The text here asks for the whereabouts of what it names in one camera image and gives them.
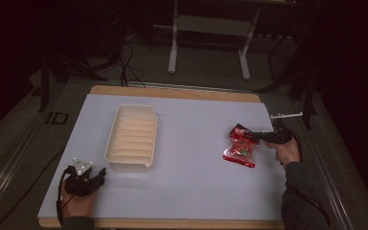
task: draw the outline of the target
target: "white plastic tray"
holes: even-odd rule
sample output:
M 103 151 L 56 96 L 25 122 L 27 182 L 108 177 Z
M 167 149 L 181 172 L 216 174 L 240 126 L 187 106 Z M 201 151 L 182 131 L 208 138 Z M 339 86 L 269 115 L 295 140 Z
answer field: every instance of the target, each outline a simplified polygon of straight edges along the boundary
M 156 130 L 157 117 L 151 106 L 121 105 L 105 153 L 112 170 L 148 172 L 153 161 Z

